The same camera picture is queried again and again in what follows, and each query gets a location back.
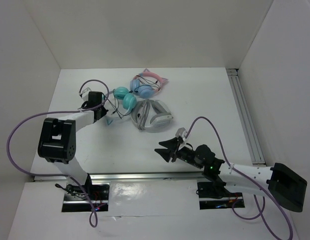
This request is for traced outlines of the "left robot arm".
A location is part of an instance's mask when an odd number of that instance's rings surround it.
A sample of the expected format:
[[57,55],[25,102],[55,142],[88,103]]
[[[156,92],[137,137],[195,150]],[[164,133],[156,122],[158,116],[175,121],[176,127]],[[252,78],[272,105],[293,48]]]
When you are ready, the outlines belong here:
[[93,195],[93,186],[90,175],[75,157],[76,133],[107,114],[108,110],[102,105],[104,99],[102,92],[90,91],[84,97],[83,111],[64,118],[46,118],[39,140],[38,155],[53,163],[66,176],[70,190],[83,200]]

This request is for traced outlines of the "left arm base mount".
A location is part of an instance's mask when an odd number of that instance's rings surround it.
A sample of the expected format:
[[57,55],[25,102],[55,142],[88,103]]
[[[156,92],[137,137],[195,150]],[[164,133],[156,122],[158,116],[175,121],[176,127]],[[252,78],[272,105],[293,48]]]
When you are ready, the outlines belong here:
[[[67,185],[66,187],[63,187],[56,183],[55,187],[65,192],[62,206],[63,213],[81,213],[91,211],[91,206],[87,197],[77,186]],[[108,211],[109,192],[109,183],[91,185],[91,188],[88,191],[88,197],[90,198],[96,212]]]

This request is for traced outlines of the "teal cat-ear headphones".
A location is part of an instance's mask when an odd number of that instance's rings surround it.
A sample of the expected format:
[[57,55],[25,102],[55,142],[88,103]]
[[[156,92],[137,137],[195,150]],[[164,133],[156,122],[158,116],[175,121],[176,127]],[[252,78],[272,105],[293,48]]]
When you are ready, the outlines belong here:
[[126,87],[121,86],[113,89],[110,95],[113,96],[114,100],[107,99],[113,108],[111,113],[106,116],[108,126],[116,120],[122,120],[124,117],[129,116],[137,105],[136,97]]

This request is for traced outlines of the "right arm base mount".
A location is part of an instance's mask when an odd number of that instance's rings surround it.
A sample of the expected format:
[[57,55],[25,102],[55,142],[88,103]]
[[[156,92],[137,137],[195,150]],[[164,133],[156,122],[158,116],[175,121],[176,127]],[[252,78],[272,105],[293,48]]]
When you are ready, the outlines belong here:
[[240,192],[229,193],[225,190],[218,192],[212,182],[199,181],[196,194],[199,197],[199,208],[201,210],[245,208],[243,195]]

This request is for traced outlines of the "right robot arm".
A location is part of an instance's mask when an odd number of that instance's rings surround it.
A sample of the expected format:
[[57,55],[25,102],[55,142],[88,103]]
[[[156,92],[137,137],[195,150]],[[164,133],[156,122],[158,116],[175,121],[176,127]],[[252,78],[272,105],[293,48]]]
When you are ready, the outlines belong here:
[[218,196],[237,192],[253,194],[275,200],[289,211],[303,211],[307,181],[282,163],[271,167],[227,163],[218,159],[207,145],[192,149],[181,137],[162,141],[160,146],[155,152],[166,162],[181,160],[202,170]]

